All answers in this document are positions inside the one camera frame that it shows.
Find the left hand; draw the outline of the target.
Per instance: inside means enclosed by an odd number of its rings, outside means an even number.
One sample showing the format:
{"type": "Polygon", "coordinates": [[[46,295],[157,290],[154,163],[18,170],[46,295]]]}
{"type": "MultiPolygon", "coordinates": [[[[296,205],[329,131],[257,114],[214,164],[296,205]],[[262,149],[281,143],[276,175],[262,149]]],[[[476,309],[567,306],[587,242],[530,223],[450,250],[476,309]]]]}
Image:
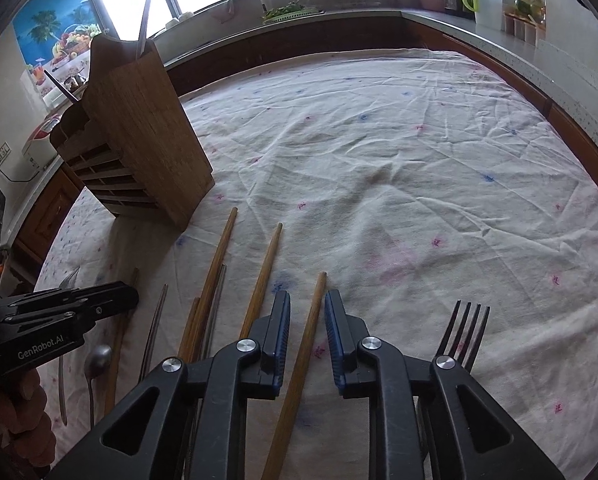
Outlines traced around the left hand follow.
{"type": "Polygon", "coordinates": [[[47,394],[35,368],[0,382],[0,479],[20,476],[19,465],[48,471],[56,436],[45,412],[47,394]]]}

